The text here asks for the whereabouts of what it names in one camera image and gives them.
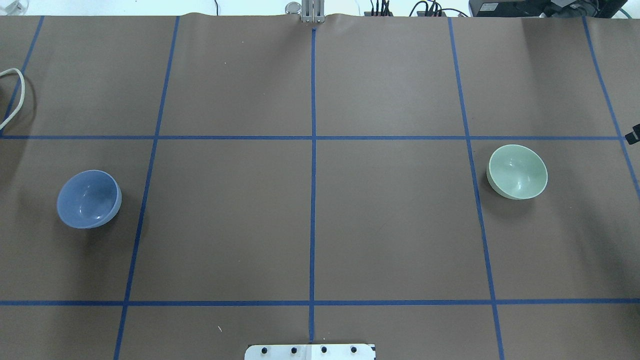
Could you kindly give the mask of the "blue bowl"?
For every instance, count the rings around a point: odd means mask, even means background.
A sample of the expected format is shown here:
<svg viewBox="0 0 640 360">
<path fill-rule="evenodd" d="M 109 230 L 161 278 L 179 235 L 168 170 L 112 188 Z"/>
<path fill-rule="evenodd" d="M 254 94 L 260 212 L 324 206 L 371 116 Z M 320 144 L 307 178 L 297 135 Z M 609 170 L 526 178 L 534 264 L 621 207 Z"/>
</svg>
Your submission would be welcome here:
<svg viewBox="0 0 640 360">
<path fill-rule="evenodd" d="M 121 205 L 122 190 L 115 178 L 102 170 L 86 170 L 62 186 L 56 210 L 68 227 L 94 229 L 115 218 Z"/>
</svg>

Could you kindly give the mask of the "green bowl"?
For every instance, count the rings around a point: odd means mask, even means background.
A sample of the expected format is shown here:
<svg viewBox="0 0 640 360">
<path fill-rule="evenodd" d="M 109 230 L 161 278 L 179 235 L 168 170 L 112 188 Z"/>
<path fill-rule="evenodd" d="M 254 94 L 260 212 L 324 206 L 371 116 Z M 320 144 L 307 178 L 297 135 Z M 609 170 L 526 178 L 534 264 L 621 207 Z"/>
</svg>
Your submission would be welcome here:
<svg viewBox="0 0 640 360">
<path fill-rule="evenodd" d="M 490 187 L 506 199 L 527 200 L 547 187 L 549 173 L 544 160 L 530 148 L 508 144 L 490 155 L 486 166 Z"/>
</svg>

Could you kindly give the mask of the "aluminium frame post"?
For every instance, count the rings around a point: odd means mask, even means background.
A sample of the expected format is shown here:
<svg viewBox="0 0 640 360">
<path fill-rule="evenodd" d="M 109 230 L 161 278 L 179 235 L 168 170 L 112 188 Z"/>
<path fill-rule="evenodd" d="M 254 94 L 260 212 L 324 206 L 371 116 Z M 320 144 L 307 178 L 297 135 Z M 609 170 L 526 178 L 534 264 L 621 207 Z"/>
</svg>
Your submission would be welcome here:
<svg viewBox="0 0 640 360">
<path fill-rule="evenodd" d="M 325 22 L 325 1 L 324 0 L 300 0 L 301 22 L 302 23 L 324 23 Z"/>
</svg>

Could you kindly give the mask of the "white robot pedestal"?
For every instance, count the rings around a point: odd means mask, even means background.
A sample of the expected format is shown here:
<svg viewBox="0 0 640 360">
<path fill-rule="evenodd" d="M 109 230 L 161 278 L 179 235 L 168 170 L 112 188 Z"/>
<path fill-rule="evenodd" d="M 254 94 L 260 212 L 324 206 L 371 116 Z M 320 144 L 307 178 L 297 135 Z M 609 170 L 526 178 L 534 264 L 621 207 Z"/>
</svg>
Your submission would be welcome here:
<svg viewBox="0 0 640 360">
<path fill-rule="evenodd" d="M 247 347 L 245 360 L 375 360 L 374 344 L 256 344 Z"/>
</svg>

